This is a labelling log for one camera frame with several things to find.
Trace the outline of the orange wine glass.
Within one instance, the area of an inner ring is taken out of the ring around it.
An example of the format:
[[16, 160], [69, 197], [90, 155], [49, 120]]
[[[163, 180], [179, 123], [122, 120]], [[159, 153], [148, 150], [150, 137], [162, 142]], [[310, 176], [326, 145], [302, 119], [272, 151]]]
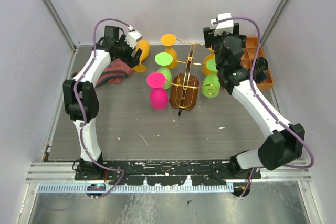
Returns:
[[139, 58], [139, 64], [135, 67], [133, 67], [133, 70], [136, 72], [145, 72], [146, 71], [146, 66], [142, 63], [149, 55], [150, 53], [150, 44], [142, 40], [137, 43], [136, 50], [141, 49], [142, 53]]
[[211, 48], [209, 51], [211, 53], [204, 58], [202, 64], [202, 73], [206, 76], [217, 73], [214, 51]]
[[177, 42], [176, 36], [173, 35], [173, 34], [165, 34], [161, 37], [160, 42], [161, 42], [162, 45], [164, 45], [166, 47], [164, 52], [167, 52], [173, 58], [173, 61], [169, 65], [167, 65], [166, 67], [168, 69], [176, 68], [177, 65], [178, 65], [178, 62], [176, 61], [177, 60], [177, 52], [172, 47]]

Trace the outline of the green wine glass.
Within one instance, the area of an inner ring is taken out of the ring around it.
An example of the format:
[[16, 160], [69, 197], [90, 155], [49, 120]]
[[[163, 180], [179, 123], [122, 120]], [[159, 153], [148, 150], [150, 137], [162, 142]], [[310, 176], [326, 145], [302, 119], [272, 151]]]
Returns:
[[165, 76], [166, 82], [163, 85], [163, 88], [167, 90], [172, 86], [172, 73], [169, 70], [168, 65], [173, 62], [173, 57], [167, 52], [161, 52], [155, 56], [155, 62], [161, 66], [158, 68], [157, 72], [162, 73]]
[[205, 77], [201, 87], [201, 92], [208, 98], [214, 98], [219, 95], [220, 87], [221, 85], [219, 83], [217, 73], [210, 74]]

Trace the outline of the pink wine glass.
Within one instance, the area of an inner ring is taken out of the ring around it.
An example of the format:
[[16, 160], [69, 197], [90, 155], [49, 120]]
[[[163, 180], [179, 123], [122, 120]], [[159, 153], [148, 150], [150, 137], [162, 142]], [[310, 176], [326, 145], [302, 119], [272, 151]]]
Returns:
[[148, 75], [147, 85], [151, 88], [150, 103], [154, 109], [161, 110], [167, 107], [169, 99], [166, 90], [163, 88], [166, 78], [160, 72]]

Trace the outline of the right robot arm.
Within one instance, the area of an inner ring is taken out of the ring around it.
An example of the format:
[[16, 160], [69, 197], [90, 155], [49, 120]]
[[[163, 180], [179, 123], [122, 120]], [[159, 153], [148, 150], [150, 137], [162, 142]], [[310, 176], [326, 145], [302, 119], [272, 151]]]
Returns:
[[232, 18], [211, 20], [203, 29], [205, 47], [212, 48], [221, 87], [232, 95], [253, 117], [265, 138], [260, 148], [247, 150], [230, 158], [233, 177], [241, 179], [251, 168], [275, 170], [289, 166], [302, 155], [305, 130], [284, 118], [258, 90], [253, 71], [241, 64], [245, 37]]

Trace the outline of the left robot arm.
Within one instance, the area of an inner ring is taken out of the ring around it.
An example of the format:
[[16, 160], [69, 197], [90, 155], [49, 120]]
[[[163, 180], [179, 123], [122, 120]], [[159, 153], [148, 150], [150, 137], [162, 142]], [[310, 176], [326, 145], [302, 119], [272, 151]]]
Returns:
[[96, 133], [99, 101], [96, 84], [104, 69], [116, 59], [129, 67], [139, 64], [142, 49], [137, 43], [142, 39], [139, 31], [129, 27], [125, 34], [120, 28], [106, 26], [104, 36], [94, 40], [91, 55], [83, 68], [71, 79], [63, 82], [65, 112], [73, 121], [80, 141], [80, 158], [76, 173], [84, 178], [101, 179], [106, 170]]

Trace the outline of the wooden compartment tray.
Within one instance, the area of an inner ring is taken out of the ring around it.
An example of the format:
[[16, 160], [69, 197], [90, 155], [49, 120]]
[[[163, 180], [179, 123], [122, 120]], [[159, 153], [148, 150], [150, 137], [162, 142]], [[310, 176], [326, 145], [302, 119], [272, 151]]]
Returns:
[[[246, 47], [244, 48], [244, 54], [241, 59], [241, 64], [246, 69], [250, 69], [257, 51], [258, 38], [247, 37]], [[258, 57], [265, 57], [265, 53], [262, 46], [259, 48]], [[274, 86], [274, 81], [268, 66], [267, 70], [258, 70], [254, 68], [253, 79], [256, 82], [259, 90], [270, 90]]]

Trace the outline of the red folded t-shirt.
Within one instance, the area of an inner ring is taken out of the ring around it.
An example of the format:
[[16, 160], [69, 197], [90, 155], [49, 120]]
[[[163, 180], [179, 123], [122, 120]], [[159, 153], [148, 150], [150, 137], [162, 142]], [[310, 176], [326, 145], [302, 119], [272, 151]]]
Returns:
[[113, 62], [109, 60], [99, 61], [96, 60], [89, 68], [89, 70], [84, 73], [89, 67], [89, 62], [72, 76], [72, 80], [77, 81], [82, 75], [84, 77], [81, 82], [91, 81], [95, 88], [103, 85], [106, 82], [109, 83], [121, 83], [122, 79], [129, 77], [134, 73], [134, 70], [130, 68], [126, 63], [117, 59]]

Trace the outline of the rolled dark tie right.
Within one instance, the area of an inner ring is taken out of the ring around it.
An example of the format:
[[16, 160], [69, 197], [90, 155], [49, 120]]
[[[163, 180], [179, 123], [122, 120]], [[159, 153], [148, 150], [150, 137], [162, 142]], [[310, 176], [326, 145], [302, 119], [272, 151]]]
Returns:
[[268, 69], [267, 59], [265, 57], [258, 57], [255, 63], [255, 69], [267, 70]]

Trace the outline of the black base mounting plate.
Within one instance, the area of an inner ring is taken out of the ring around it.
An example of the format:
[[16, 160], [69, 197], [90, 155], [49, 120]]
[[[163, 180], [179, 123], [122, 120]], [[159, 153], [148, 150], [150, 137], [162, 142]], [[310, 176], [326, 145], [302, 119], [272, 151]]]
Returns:
[[226, 160], [115, 160], [104, 166], [124, 171], [118, 185], [183, 185], [191, 179], [193, 186], [225, 185], [228, 180], [247, 180], [251, 169], [234, 174]]

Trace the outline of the aluminium rail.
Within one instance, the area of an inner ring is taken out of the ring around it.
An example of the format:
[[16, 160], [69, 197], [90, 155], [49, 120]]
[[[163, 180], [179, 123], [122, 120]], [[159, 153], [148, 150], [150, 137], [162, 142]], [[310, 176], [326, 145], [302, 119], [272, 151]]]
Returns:
[[[77, 165], [72, 162], [42, 162], [32, 163], [26, 180], [28, 182], [72, 182], [75, 180], [74, 169]], [[273, 171], [261, 168], [260, 182], [311, 181], [307, 169], [280, 167]]]

